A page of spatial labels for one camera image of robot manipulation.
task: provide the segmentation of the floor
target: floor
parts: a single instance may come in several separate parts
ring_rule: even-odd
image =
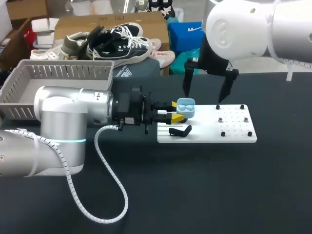
[[[136,0],[95,0],[98,5],[96,11],[99,14],[107,13],[130,13]],[[74,15],[71,3],[84,2],[90,4],[94,0],[48,0],[50,15],[55,18]],[[201,21],[204,15],[204,6],[206,0],[173,0],[174,8],[184,10],[184,21]],[[78,7],[76,12],[86,14],[87,7]],[[240,73],[264,73],[264,72],[287,72],[287,66],[275,61],[272,58],[252,58],[232,61],[233,67],[240,70]],[[310,72],[306,68],[294,67],[295,72]]]

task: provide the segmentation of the black tablecloth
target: black tablecloth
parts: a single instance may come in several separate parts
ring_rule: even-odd
[[[223,79],[195,76],[190,97],[216,104]],[[143,85],[155,100],[183,97],[182,77],[115,80],[114,94]],[[99,145],[129,196],[118,223],[101,225],[76,207],[64,177],[0,179],[0,233],[268,234],[312,230],[312,75],[240,75],[223,104],[247,104],[255,144],[159,144],[156,126],[107,131]],[[15,128],[5,122],[2,128]],[[27,123],[39,134],[39,126]],[[95,216],[112,218],[123,196],[96,154],[88,129],[77,194]]]

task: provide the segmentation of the shoe box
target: shoe box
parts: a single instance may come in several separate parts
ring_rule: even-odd
[[[31,28],[31,19],[48,16],[46,0],[9,0],[6,3],[13,30],[6,36],[9,42],[0,54],[0,70],[15,67],[20,60],[29,59],[29,46],[24,32]]]
[[[170,23],[168,30],[172,49],[178,53],[200,48],[205,36],[201,22]]]
[[[111,29],[128,22],[141,25],[144,37],[160,39],[160,51],[170,49],[167,24],[161,12],[62,17],[55,27],[54,40],[64,39],[66,35],[76,32],[91,32],[98,25]],[[168,75],[169,68],[165,68],[163,73]]]

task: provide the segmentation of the cable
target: cable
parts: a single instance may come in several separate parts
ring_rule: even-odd
[[[84,206],[82,205],[82,203],[80,202],[79,198],[78,198],[78,195],[76,193],[76,190],[74,188],[74,184],[73,184],[73,181],[72,181],[72,177],[71,177],[71,174],[70,174],[70,171],[69,171],[69,167],[67,165],[67,162],[66,162],[66,159],[63,155],[63,153],[61,152],[61,150],[54,144],[53,141],[50,141],[42,136],[37,136],[33,133],[29,133],[29,132],[24,132],[24,131],[21,131],[21,130],[6,130],[7,132],[10,132],[10,133],[14,133],[14,134],[17,134],[17,135],[20,135],[20,136],[23,136],[23,137],[28,137],[28,138],[31,138],[31,139],[34,139],[34,138],[37,138],[40,142],[48,145],[49,147],[51,147],[55,152],[56,154],[59,156],[62,164],[63,164],[63,167],[66,171],[66,177],[67,177],[67,182],[68,182],[68,186],[70,188],[70,191],[72,193],[72,196],[74,198],[74,201],[75,203],[77,204],[78,208],[81,210],[81,212],[89,219],[91,219],[92,221],[94,222],[97,222],[97,223],[103,223],[103,224],[109,224],[109,223],[115,223],[119,220],[121,220],[125,214],[127,213],[127,210],[128,210],[128,205],[129,205],[129,201],[128,201],[128,195],[126,193],[126,190],[124,189],[124,187],[122,186],[121,182],[119,181],[119,179],[117,178],[117,176],[115,175],[115,173],[113,172],[113,170],[111,169],[111,167],[108,165],[107,161],[105,160],[103,154],[101,153],[101,150],[99,149],[99,146],[98,146],[98,136],[101,134],[101,132],[103,132],[104,130],[118,130],[118,127],[117,126],[105,126],[105,127],[102,127],[100,128],[96,135],[95,135],[95,138],[94,138],[94,145],[95,145],[95,148],[97,150],[97,153],[99,155],[99,157],[101,158],[101,160],[103,161],[105,167],[107,168],[107,170],[109,171],[109,173],[112,175],[112,177],[114,178],[114,180],[116,181],[116,183],[118,184],[118,186],[120,187],[122,193],[123,193],[123,196],[124,196],[124,199],[125,199],[125,206],[123,208],[123,211],[121,212],[121,214],[119,216],[117,216],[116,218],[112,218],[112,219],[100,219],[100,218],[97,218],[95,216],[93,216],[92,214],[90,214],[85,208]]]

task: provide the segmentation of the gray basket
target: gray basket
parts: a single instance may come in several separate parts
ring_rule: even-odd
[[[34,120],[34,99],[42,86],[111,90],[113,61],[22,60],[0,90],[2,117]]]

